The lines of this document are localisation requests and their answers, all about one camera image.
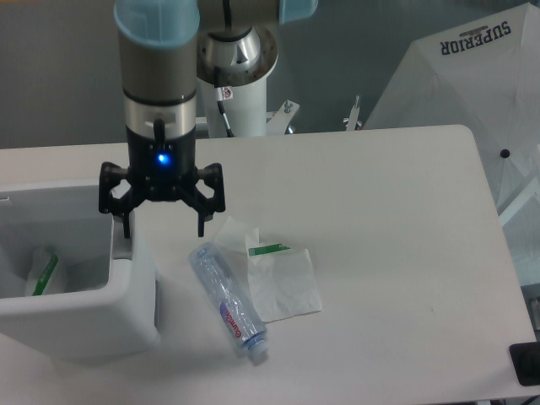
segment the plastic water bottle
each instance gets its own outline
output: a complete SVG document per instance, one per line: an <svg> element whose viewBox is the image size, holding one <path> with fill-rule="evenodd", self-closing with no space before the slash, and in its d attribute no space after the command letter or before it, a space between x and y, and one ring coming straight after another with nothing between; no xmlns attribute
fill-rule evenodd
<svg viewBox="0 0 540 405"><path fill-rule="evenodd" d="M267 350L267 328L218 247L213 243L199 246L190 253L189 262L238 348L247 350L251 359L257 359Z"/></svg>

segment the white table surface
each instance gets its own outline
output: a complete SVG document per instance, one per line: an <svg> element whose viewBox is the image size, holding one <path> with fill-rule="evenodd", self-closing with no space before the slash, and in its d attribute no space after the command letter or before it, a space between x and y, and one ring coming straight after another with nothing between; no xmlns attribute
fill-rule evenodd
<svg viewBox="0 0 540 405"><path fill-rule="evenodd" d="M126 145L0 151L0 184L95 179ZM228 215L310 250L323 311L268 325L258 366L231 350L187 263L197 215L138 209L162 275L162 343L68 362L0 335L1 404L424 404L529 396L534 340L472 134L431 127L197 142Z"/></svg>

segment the bottle label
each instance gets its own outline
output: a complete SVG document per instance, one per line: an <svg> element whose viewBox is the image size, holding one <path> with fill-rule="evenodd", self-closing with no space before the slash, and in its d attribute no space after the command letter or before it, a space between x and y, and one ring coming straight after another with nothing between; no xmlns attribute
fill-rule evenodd
<svg viewBox="0 0 540 405"><path fill-rule="evenodd" d="M221 314L221 317L223 318L225 324L229 328L229 331L233 335L233 337L241 339L242 331L238 327L238 322L230 313L229 309L227 308L227 305L224 302L222 302L221 305L219 306L219 313Z"/></svg>

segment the blue led light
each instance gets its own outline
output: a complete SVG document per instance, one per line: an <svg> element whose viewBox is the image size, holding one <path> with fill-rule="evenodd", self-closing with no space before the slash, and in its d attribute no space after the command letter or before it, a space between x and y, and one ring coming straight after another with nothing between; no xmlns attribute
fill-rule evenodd
<svg viewBox="0 0 540 405"><path fill-rule="evenodd" d="M167 166L170 163L169 155L168 154L158 154L158 162L163 166Z"/></svg>

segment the crumpled plastic bag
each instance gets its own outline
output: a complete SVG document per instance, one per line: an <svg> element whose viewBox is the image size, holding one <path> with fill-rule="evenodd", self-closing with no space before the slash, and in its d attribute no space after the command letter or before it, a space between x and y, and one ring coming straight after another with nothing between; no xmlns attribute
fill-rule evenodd
<svg viewBox="0 0 540 405"><path fill-rule="evenodd" d="M261 244L258 228L232 218L227 219L215 242L224 249L246 254L251 300L263 321L278 321L322 310L307 249L247 256L249 248L271 243Z"/></svg>

